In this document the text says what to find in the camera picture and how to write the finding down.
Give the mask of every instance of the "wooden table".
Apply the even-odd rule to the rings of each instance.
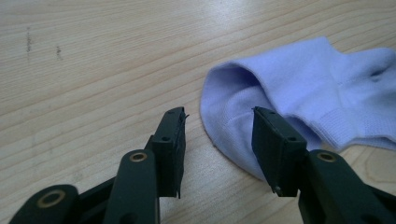
[[[211,145],[199,101],[212,66],[320,35],[344,52],[396,49],[396,2],[1,1],[1,222],[45,187],[108,180],[163,112],[184,105],[182,198],[161,200],[162,223],[301,223],[296,199],[277,198]],[[396,194],[396,152],[342,155]]]

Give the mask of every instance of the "black plastic part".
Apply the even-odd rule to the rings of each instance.
[[[10,224],[76,223],[78,215],[77,189],[71,185],[55,185],[33,195]]]
[[[323,211],[318,195],[314,193],[312,186],[304,188],[304,190],[300,192],[298,206],[300,208],[304,224],[325,223],[325,212]]]
[[[396,196],[386,193],[372,186],[367,186],[373,192],[375,197],[390,211],[396,220]]]
[[[122,157],[107,203],[105,224],[160,222],[155,156],[150,150],[134,150]]]
[[[184,173],[186,114],[184,107],[168,110],[145,149],[157,158],[157,181],[159,197],[180,198],[180,185]]]
[[[324,211],[325,223],[396,223],[392,214],[341,156],[325,150],[313,150],[305,165],[313,191],[302,189],[302,193],[316,194],[319,204],[304,206],[319,205]],[[312,217],[318,218],[318,214],[312,212],[303,216],[306,217],[304,222],[317,223]]]
[[[114,179],[115,177],[79,195],[81,217],[78,223],[95,224],[102,222]]]
[[[298,167],[306,156],[306,141],[280,115],[255,107],[251,145],[273,192],[295,197]]]

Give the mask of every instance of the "table surface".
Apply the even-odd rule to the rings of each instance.
[[[321,35],[343,52],[396,49],[396,2],[1,1],[0,222],[45,187],[108,180],[184,105],[182,198],[161,199],[162,223],[302,223],[296,199],[277,198],[212,146],[199,101],[214,65]],[[396,194],[396,152],[341,155]]]

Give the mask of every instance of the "light purple sock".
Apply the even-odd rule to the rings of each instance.
[[[251,149],[254,106],[275,110],[308,142],[396,149],[393,49],[343,54],[325,37],[223,63],[205,80],[201,116],[213,144],[264,179]]]

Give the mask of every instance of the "screw hole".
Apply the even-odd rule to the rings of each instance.
[[[138,152],[133,154],[129,159],[131,161],[143,161],[148,157],[148,155],[146,153],[143,152]]]
[[[61,189],[55,189],[46,193],[37,201],[37,207],[39,208],[49,208],[53,205],[58,204],[64,199],[66,193]]]
[[[334,155],[327,153],[327,152],[320,152],[318,154],[318,158],[323,160],[323,161],[327,161],[327,162],[334,162],[336,161],[336,158],[334,157]]]

